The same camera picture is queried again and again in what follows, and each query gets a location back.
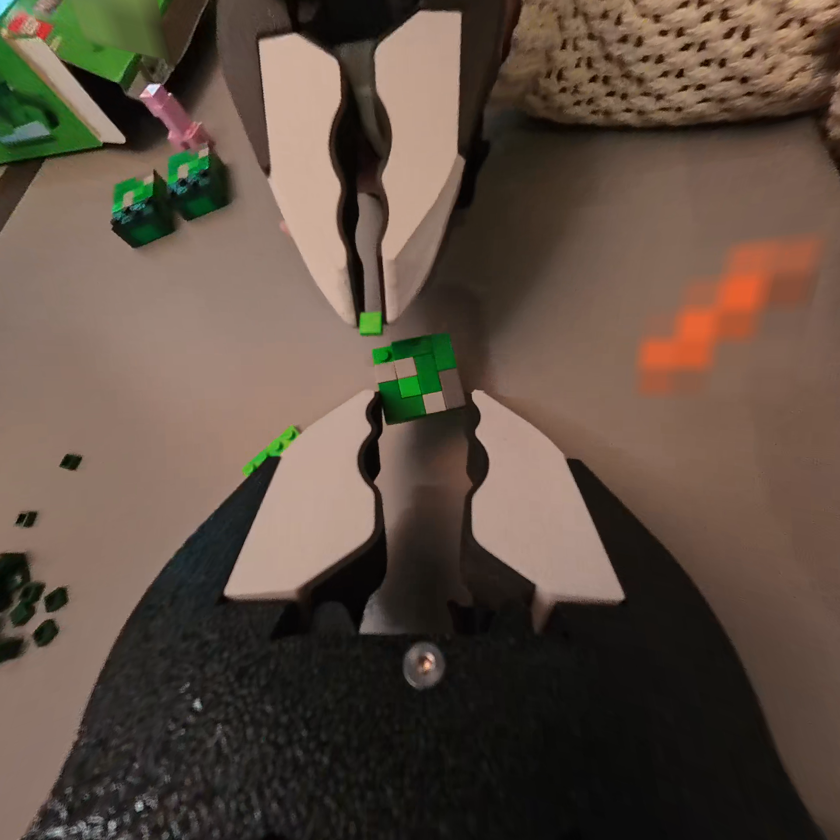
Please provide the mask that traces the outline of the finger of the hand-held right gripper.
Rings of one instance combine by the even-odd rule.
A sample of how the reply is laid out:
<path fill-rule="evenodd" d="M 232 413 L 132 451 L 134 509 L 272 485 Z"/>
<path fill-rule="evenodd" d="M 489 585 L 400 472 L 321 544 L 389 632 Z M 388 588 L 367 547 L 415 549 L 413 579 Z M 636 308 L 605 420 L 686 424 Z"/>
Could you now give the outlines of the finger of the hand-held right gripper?
<path fill-rule="evenodd" d="M 375 49 L 375 89 L 391 131 L 381 172 L 384 308 L 399 319 L 426 283 L 466 160 L 459 152 L 462 14 L 417 11 Z"/>
<path fill-rule="evenodd" d="M 303 35 L 258 43 L 269 153 L 269 188 L 311 278 L 347 324 L 356 324 L 340 210 L 344 189 L 333 162 L 343 104 L 340 63 Z"/>

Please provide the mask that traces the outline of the small green lego cube build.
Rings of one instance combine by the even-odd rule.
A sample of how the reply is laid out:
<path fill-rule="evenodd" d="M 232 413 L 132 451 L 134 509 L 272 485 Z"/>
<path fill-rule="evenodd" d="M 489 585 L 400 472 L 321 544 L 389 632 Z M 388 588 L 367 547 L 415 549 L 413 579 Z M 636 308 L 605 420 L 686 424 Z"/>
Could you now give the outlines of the small green lego cube build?
<path fill-rule="evenodd" d="M 165 179 L 158 171 L 114 185 L 111 229 L 133 249 L 149 245 L 175 231 L 175 218 Z"/>
<path fill-rule="evenodd" d="M 230 203 L 228 168 L 209 143 L 171 155 L 165 182 L 174 210 L 188 222 Z"/>

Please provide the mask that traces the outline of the green lego set box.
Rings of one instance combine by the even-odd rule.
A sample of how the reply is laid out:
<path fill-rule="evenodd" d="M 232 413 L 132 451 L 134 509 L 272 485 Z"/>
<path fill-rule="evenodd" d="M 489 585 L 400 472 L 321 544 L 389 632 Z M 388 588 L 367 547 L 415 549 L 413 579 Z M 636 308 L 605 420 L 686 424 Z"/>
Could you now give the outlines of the green lego set box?
<path fill-rule="evenodd" d="M 2 164 L 125 144 L 129 101 L 168 82 L 207 6 L 2 2 Z"/>

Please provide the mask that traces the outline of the pile of loose lego pieces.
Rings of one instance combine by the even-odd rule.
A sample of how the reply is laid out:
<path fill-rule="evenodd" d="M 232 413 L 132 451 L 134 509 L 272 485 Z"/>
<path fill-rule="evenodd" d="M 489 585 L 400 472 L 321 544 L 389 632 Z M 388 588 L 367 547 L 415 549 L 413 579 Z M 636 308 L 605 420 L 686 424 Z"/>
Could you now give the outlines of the pile of loose lego pieces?
<path fill-rule="evenodd" d="M 1 554 L 1 664 L 26 651 L 51 646 L 60 634 L 56 618 L 70 603 L 64 586 L 48 588 L 36 578 L 26 552 Z"/>

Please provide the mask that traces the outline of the bright green square lego plate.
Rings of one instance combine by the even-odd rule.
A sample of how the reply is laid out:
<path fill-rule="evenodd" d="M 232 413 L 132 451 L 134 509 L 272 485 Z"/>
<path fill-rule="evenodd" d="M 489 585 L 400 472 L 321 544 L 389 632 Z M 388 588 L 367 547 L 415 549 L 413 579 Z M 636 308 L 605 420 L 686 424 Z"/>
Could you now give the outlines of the bright green square lego plate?
<path fill-rule="evenodd" d="M 301 430 L 295 426 L 288 426 L 280 435 L 274 438 L 267 447 L 263 448 L 255 457 L 249 460 L 242 468 L 245 477 L 252 475 L 268 458 L 279 458 L 301 434 Z"/>

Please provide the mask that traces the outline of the green and grey tiled lego plate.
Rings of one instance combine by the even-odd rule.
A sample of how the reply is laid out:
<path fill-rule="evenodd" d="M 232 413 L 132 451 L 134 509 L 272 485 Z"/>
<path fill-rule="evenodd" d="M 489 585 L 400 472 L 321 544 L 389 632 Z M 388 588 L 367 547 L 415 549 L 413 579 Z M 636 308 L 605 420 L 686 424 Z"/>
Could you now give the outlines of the green and grey tiled lego plate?
<path fill-rule="evenodd" d="M 466 405 L 447 332 L 402 339 L 371 351 L 384 422 L 404 424 Z"/>

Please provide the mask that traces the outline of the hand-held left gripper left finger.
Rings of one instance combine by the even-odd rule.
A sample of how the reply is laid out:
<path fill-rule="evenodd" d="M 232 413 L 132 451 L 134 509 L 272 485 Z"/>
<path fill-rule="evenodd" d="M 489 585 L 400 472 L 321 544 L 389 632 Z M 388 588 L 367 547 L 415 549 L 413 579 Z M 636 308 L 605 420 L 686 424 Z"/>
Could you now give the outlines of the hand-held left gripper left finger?
<path fill-rule="evenodd" d="M 227 579 L 228 600 L 303 602 L 374 537 L 382 517 L 360 458 L 379 436 L 376 397 L 358 392 L 280 456 Z"/>

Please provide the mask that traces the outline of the pink lego pig figure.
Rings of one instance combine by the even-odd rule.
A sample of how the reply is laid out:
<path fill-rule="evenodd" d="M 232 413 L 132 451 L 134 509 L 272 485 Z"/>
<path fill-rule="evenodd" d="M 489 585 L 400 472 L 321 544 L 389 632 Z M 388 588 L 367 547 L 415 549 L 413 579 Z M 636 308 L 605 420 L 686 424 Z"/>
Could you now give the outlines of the pink lego pig figure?
<path fill-rule="evenodd" d="M 166 128 L 167 139 L 176 151 L 198 151 L 214 142 L 204 126 L 184 110 L 181 103 L 158 83 L 147 85 L 140 100 Z"/>

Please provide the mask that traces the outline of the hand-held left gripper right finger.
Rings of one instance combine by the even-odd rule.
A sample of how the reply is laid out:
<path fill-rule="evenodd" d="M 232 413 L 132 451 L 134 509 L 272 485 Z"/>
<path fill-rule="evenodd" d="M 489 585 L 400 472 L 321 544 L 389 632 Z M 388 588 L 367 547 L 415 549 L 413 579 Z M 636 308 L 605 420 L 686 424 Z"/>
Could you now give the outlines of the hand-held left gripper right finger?
<path fill-rule="evenodd" d="M 470 420 L 461 575 L 481 620 L 519 606 L 540 632 L 557 605 L 624 603 L 564 452 L 485 391 Z"/>

